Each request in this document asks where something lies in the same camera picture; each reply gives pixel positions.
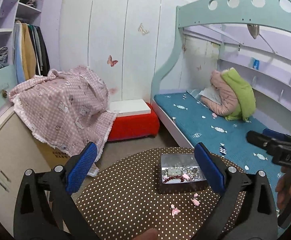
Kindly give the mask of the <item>person's left hand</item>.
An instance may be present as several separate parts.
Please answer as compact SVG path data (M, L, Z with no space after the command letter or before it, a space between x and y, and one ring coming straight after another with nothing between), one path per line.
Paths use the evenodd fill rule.
M158 230L149 229L141 235L136 236L133 240L158 240Z

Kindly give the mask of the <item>person's right hand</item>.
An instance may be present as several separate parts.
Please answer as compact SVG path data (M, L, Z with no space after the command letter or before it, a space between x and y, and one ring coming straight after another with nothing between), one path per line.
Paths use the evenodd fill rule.
M291 197L291 186L288 190L285 190L286 188L286 173L290 169L287 167L281 167L280 171L284 174L277 183L277 186L275 188L275 191L277 192L277 207L279 210L284 209L285 204L284 201L286 199L286 195L289 194Z

